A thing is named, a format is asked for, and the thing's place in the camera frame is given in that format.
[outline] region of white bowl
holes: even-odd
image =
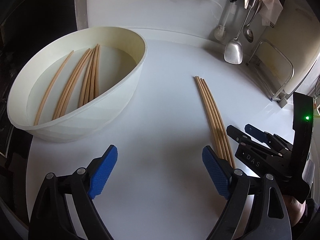
[[[54,109],[70,73],[87,48],[100,44],[99,96],[77,109],[85,70],[68,104],[66,115],[52,121]],[[74,50],[52,87],[33,125],[44,93],[57,69]],[[53,142],[69,142],[101,129],[117,117],[130,101],[147,55],[147,44],[137,33],[117,27],[77,31],[50,43],[20,71],[10,90],[7,111],[11,123],[34,136]]]

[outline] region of blue brush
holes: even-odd
[[[117,148],[113,145],[110,145],[102,157],[94,159],[91,162],[92,164],[89,164],[89,166],[98,165],[98,167],[94,168],[94,174],[91,175],[90,189],[88,191],[88,195],[91,199],[94,199],[95,196],[101,194],[117,159]]]
[[[229,165],[228,162],[226,160],[219,159],[210,146],[203,148],[202,161],[204,166],[207,168],[210,178],[212,179],[219,195],[224,196],[225,199],[228,200],[231,196],[229,191],[230,178],[228,177],[230,174],[228,175],[227,173],[229,172],[221,166],[221,164],[224,166]]]

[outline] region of white countertop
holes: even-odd
[[[228,64],[220,54],[189,45],[147,43],[137,90],[113,122],[76,142],[33,139],[26,178],[29,217],[47,173],[72,174],[113,144],[118,161],[93,202],[114,239],[206,239],[226,201],[202,163],[202,148],[212,145],[212,138],[196,75],[207,81],[226,127],[244,130],[250,123],[293,141],[292,109],[270,102],[244,73],[244,64]],[[237,143],[230,143],[235,152]],[[85,238],[72,198],[67,200],[75,229]],[[248,208],[237,235],[249,212]]]

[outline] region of steel spoon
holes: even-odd
[[[253,32],[252,30],[249,28],[250,24],[252,23],[254,17],[257,15],[258,13],[258,10],[261,8],[261,3],[262,3],[262,0],[259,1],[259,4],[257,6],[257,9],[256,11],[254,12],[251,20],[248,22],[248,24],[246,24],[244,27],[243,27],[243,34],[245,36],[245,38],[247,39],[247,41],[249,41],[250,43],[253,42]]]
[[[241,64],[242,62],[242,57],[243,57],[243,51],[242,51],[242,45],[240,41],[238,40],[239,35],[242,31],[242,28],[245,25],[245,22],[248,19],[248,16],[250,14],[250,11],[252,7],[254,6],[256,0],[249,0],[248,4],[248,13],[247,16],[245,17],[245,20],[241,26],[241,29],[238,31],[238,34],[235,38],[231,39],[228,41],[225,51],[224,51],[224,60],[226,62],[229,62],[231,64]]]

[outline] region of wooden chopstick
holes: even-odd
[[[56,74],[54,75],[54,77],[52,78],[43,98],[42,98],[42,101],[40,103],[40,106],[39,106],[39,109],[38,109],[38,112],[36,114],[36,118],[35,118],[35,122],[33,125],[38,125],[39,123],[39,119],[40,119],[40,116],[41,116],[41,112],[42,112],[42,109],[44,107],[44,103],[46,102],[47,98],[48,98],[48,95],[51,91],[51,88],[53,86],[53,84],[55,83],[57,77],[59,76],[61,70],[63,69],[63,67],[65,66],[65,64],[68,62],[69,58],[71,57],[71,55],[73,54],[74,50],[70,52],[70,54],[67,56],[67,58],[63,61],[63,63],[61,64],[60,68],[58,69],[58,71],[56,72]]]
[[[89,69],[89,77],[88,77],[88,80],[87,80],[87,84],[85,86],[84,102],[83,102],[84,105],[89,102],[92,67],[93,67],[93,59],[92,59],[91,66],[90,66],[90,69]]]
[[[93,52],[91,54],[90,57],[90,61],[89,64],[87,66],[87,70],[85,72],[84,75],[84,79],[83,79],[83,83],[82,83],[82,88],[81,88],[81,93],[80,93],[80,98],[79,98],[79,104],[78,104],[78,108],[84,105],[84,95],[85,95],[85,90],[87,87],[87,82],[88,82],[88,78],[89,78],[89,73],[90,73],[90,68],[91,68],[91,64],[92,64],[92,60],[93,60],[93,55],[95,53],[96,48],[93,49]]]
[[[198,76],[196,76],[196,82],[198,84],[198,87],[199,87],[199,90],[200,90],[200,93],[201,93],[201,96],[202,96],[202,100],[204,102],[204,106],[205,106],[205,108],[207,110],[207,115],[209,117],[209,122],[210,122],[210,125],[211,125],[213,137],[214,137],[214,140],[216,142],[219,158],[223,159],[222,147],[221,147],[221,143],[220,143],[220,140],[219,140],[217,128],[215,126],[215,123],[214,123],[214,120],[213,120],[213,116],[212,116],[212,112],[210,110],[210,106],[209,106],[208,100],[207,100],[206,95],[204,93],[203,86],[202,86],[201,81],[200,81]]]
[[[232,162],[231,162],[230,152],[229,152],[229,149],[228,149],[227,139],[226,139],[226,137],[225,137],[225,135],[223,133],[222,125],[221,125],[221,121],[219,120],[217,109],[215,108],[215,106],[213,104],[212,98],[211,98],[210,93],[209,93],[209,89],[208,89],[208,87],[206,87],[206,85],[204,83],[204,80],[200,79],[200,81],[201,81],[201,83],[202,83],[202,85],[204,87],[204,92],[207,95],[207,99],[209,101],[210,110],[211,110],[211,113],[213,115],[213,119],[215,121],[215,125],[216,125],[217,130],[218,130],[219,140],[220,140],[220,143],[222,145],[223,158],[228,161],[230,166],[233,167]]]
[[[206,99],[208,101],[208,104],[209,104],[209,108],[210,108],[210,113],[213,117],[213,121],[214,121],[214,125],[215,125],[215,128],[217,130],[217,133],[218,133],[218,137],[219,137],[219,141],[220,141],[220,144],[221,144],[221,148],[222,148],[222,155],[223,155],[223,158],[225,160],[227,160],[229,162],[229,164],[232,166],[232,163],[230,161],[230,157],[228,157],[228,154],[227,154],[227,143],[224,144],[224,141],[223,141],[223,132],[221,131],[221,128],[219,126],[219,122],[218,122],[218,117],[217,115],[215,114],[214,112],[214,109],[212,107],[212,104],[211,104],[211,101],[210,101],[210,96],[209,96],[209,92],[207,91],[206,87],[204,86],[204,84],[202,83],[201,79],[200,79],[200,82],[201,82],[201,85],[202,85],[202,89],[204,90],[204,94],[206,96]]]
[[[96,74],[94,76],[94,98],[99,96],[99,63],[100,63],[100,49],[101,46],[98,47],[98,55],[97,55],[97,63],[96,63]]]
[[[209,93],[212,107],[213,107],[213,109],[214,109],[214,111],[215,111],[215,114],[216,114],[217,117],[218,117],[218,123],[219,123],[220,130],[223,131],[223,135],[224,135],[224,136],[223,136],[223,139],[224,139],[223,143],[224,143],[225,147],[226,147],[227,150],[228,150],[228,155],[229,155],[230,161],[231,161],[231,163],[232,163],[231,166],[235,169],[235,168],[236,168],[236,165],[235,165],[235,160],[234,160],[234,158],[233,158],[233,154],[232,154],[232,150],[231,150],[231,146],[230,146],[229,137],[228,137],[228,135],[227,135],[225,126],[224,126],[224,124],[223,124],[222,117],[221,117],[221,115],[220,115],[219,109],[218,109],[218,107],[217,107],[217,105],[216,105],[216,102],[215,102],[214,99],[213,99],[212,93],[211,93],[211,91],[210,91],[210,89],[209,89],[209,87],[208,87],[208,85],[207,85],[207,82],[206,82],[204,79],[201,79],[201,81],[203,82],[204,86],[206,87],[206,89],[207,89],[207,91],[208,91],[208,93]]]
[[[90,80],[89,102],[94,100],[94,84],[95,84],[94,79],[95,79],[96,68],[97,68],[98,50],[99,50],[99,44],[97,44],[96,50],[95,50],[95,53],[93,56],[93,65],[92,65],[91,80]]]
[[[81,63],[81,65],[79,66],[78,68],[78,71],[75,73],[75,77],[71,83],[71,87],[67,93],[67,96],[66,96],[66,99],[64,100],[63,102],[63,106],[62,106],[62,109],[61,109],[61,113],[60,113],[60,116],[59,117],[62,117],[65,115],[66,113],[66,110],[67,110],[67,107],[68,107],[68,104],[69,104],[69,101],[70,101],[70,98],[71,98],[71,94],[76,86],[76,83],[79,79],[79,76],[83,70],[83,68],[85,67],[87,61],[89,60],[89,58],[91,57],[91,54],[93,52],[93,49],[90,49],[89,53],[86,54],[86,58],[84,59],[84,61]]]
[[[86,55],[89,53],[90,49],[87,49],[86,52],[84,53],[84,55],[81,57],[80,61],[78,62],[78,64],[76,65],[76,67],[74,68],[72,74],[70,75],[67,84],[64,87],[64,90],[62,92],[62,94],[60,95],[58,104],[56,106],[56,109],[54,111],[54,115],[53,115],[53,120],[59,118],[60,113],[61,113],[61,109],[64,103],[64,100],[66,99],[67,93],[70,89],[71,83],[74,80],[74,76],[75,76],[75,72],[78,70],[79,66],[81,65],[81,63],[84,61]]]

